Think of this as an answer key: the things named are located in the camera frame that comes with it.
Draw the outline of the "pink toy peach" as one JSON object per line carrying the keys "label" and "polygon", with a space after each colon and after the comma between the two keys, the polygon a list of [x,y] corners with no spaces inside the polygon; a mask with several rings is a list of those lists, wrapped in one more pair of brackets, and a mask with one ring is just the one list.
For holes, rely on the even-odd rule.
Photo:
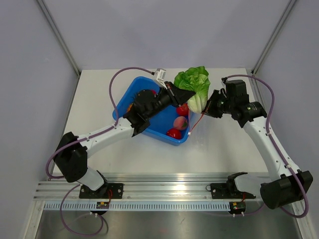
{"label": "pink toy peach", "polygon": [[173,122],[173,128],[177,130],[185,130],[188,127],[188,120],[184,116],[177,117]]}

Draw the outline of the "clear zip bag orange zipper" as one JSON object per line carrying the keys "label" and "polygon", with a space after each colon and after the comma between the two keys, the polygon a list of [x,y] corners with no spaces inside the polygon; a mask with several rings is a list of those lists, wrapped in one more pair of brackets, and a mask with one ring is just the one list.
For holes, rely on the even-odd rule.
{"label": "clear zip bag orange zipper", "polygon": [[207,101],[207,104],[204,108],[204,110],[200,114],[192,114],[192,118],[188,121],[188,136],[190,136],[193,132],[193,130],[196,128],[196,126],[199,124],[199,122],[202,120],[202,118],[208,114],[208,108],[211,104],[211,100]]}

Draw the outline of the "red toy apple top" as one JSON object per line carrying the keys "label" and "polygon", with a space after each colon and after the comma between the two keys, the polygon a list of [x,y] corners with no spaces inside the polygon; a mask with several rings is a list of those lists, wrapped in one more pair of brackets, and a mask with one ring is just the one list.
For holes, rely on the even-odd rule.
{"label": "red toy apple top", "polygon": [[179,116],[187,117],[189,115],[189,108],[188,108],[187,103],[181,105],[180,107],[177,107],[176,108],[176,113]]}

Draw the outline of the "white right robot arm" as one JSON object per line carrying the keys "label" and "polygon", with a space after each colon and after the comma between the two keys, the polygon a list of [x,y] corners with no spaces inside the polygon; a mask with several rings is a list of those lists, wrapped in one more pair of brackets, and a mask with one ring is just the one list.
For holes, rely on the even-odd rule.
{"label": "white right robot arm", "polygon": [[313,176],[292,161],[271,131],[269,113],[259,102],[251,102],[246,90],[214,90],[203,112],[213,118],[231,115],[252,139],[268,169],[269,182],[247,172],[229,175],[226,181],[229,196],[238,197],[242,193],[258,196],[270,209],[303,200],[305,210],[309,209],[307,192]]}

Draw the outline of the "green toy lettuce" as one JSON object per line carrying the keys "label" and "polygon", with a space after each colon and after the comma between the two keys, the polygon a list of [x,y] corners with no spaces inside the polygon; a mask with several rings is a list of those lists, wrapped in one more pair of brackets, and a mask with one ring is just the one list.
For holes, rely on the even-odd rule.
{"label": "green toy lettuce", "polygon": [[191,67],[179,72],[174,78],[174,85],[183,90],[194,91],[188,101],[190,111],[200,114],[206,107],[210,87],[209,73],[204,66]]}

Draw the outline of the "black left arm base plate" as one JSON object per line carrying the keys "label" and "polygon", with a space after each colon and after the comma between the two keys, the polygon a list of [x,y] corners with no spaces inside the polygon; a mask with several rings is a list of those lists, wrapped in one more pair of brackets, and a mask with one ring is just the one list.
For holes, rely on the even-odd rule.
{"label": "black left arm base plate", "polygon": [[123,197],[123,183],[108,183],[107,187],[91,190],[88,186],[81,186],[79,198],[80,199],[122,199]]}

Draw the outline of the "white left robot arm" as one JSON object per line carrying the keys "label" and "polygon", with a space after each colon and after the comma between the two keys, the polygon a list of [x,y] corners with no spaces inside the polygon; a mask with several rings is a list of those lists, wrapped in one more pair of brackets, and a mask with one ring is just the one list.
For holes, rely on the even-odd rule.
{"label": "white left robot arm", "polygon": [[109,193],[108,182],[97,170],[91,169],[87,160],[98,151],[125,138],[134,137],[150,126],[150,119],[169,106],[179,107],[195,95],[194,91],[183,90],[166,82],[158,94],[151,90],[136,93],[130,110],[114,125],[101,128],[84,137],[72,132],[65,134],[53,157],[67,182],[78,182],[84,190],[96,198]]}

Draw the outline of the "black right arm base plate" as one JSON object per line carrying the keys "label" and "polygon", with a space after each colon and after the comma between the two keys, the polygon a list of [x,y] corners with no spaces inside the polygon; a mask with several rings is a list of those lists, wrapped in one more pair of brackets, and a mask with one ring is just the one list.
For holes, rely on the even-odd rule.
{"label": "black right arm base plate", "polygon": [[231,191],[226,183],[211,183],[205,186],[212,199],[256,199],[256,196],[247,192]]}

